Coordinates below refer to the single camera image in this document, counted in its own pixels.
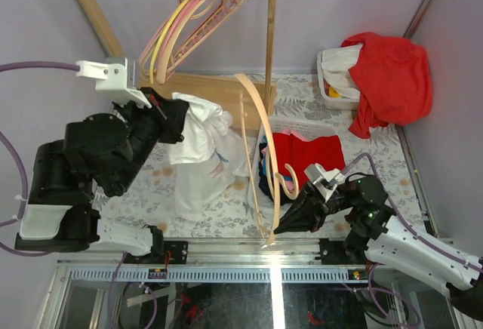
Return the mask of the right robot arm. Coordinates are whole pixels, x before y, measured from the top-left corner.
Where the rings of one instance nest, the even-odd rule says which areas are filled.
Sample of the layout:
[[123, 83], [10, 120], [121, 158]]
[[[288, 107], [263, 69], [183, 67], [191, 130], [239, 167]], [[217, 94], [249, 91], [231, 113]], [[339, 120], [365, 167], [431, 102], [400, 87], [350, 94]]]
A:
[[482, 320], [482, 259], [404, 220], [372, 174], [306, 182], [275, 233], [316, 232], [328, 216], [340, 211], [348, 212], [350, 231], [343, 252], [350, 263], [368, 260], [403, 272], [447, 297], [459, 312]]

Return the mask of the white t shirt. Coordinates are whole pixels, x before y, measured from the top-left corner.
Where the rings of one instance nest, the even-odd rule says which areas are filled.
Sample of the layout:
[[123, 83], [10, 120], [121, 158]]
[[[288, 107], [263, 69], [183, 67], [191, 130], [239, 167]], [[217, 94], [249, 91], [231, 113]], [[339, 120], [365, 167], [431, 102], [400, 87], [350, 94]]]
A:
[[242, 137], [232, 129], [233, 117], [221, 105], [194, 95], [172, 93], [189, 104], [184, 140], [168, 147], [174, 166], [174, 211], [199, 221], [205, 208], [238, 177], [248, 176]]

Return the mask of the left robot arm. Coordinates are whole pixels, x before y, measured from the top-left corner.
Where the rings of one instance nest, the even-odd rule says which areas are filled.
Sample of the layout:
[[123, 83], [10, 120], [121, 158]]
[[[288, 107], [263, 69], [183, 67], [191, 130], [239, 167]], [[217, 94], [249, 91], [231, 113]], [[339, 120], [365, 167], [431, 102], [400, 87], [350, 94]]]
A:
[[183, 142], [189, 103], [141, 88], [151, 104], [114, 105], [66, 126], [62, 140], [40, 146], [26, 210], [15, 240], [18, 251], [73, 253], [90, 248], [124, 251], [129, 263], [164, 264], [163, 232], [153, 225], [126, 227], [94, 208], [94, 190], [121, 197], [158, 143]]

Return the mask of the peach plastic hanger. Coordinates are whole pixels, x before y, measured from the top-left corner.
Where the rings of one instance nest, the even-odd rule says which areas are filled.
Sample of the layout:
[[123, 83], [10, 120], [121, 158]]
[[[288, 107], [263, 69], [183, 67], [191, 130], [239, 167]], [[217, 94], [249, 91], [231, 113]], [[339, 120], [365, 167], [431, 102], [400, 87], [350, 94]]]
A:
[[[289, 172], [289, 176], [293, 181], [293, 187], [290, 189], [283, 177], [283, 175], [279, 172], [278, 169], [278, 158], [275, 149], [275, 142], [273, 140], [273, 134], [271, 125], [269, 122], [269, 117], [263, 101], [258, 93], [257, 88], [255, 87], [254, 83], [243, 73], [235, 74], [235, 79], [241, 84], [241, 88], [239, 90], [239, 112], [240, 112], [240, 119], [241, 119], [241, 137], [243, 139], [243, 143], [245, 146], [245, 156], [246, 161], [248, 164], [248, 174], [249, 174], [249, 182], [251, 185], [251, 192], [253, 196], [253, 201], [255, 205], [255, 210], [257, 214], [257, 225], [258, 229], [261, 234], [261, 238], [264, 240], [261, 248], [267, 248], [272, 245], [276, 240], [275, 229], [278, 228], [279, 220], [281, 218], [281, 193], [282, 190], [286, 196], [294, 200], [300, 191], [297, 175], [295, 174], [295, 170], [291, 167], [290, 164], [286, 163], [285, 168]], [[261, 127], [265, 131], [265, 136], [267, 140], [267, 147], [266, 147], [266, 173], [267, 173], [267, 183], [269, 186], [269, 191], [272, 194], [273, 199], [273, 217], [272, 217], [272, 224], [270, 228], [267, 228], [263, 223], [263, 215], [259, 208], [258, 200], [257, 200], [257, 192], [256, 192], [256, 185], [254, 182], [255, 174], [253, 164], [250, 160], [250, 153], [248, 148], [248, 139], [247, 139], [247, 132], [245, 127], [245, 119], [248, 117], [248, 114], [245, 111], [245, 102], [253, 102], [256, 108], [257, 114], [260, 118]]]

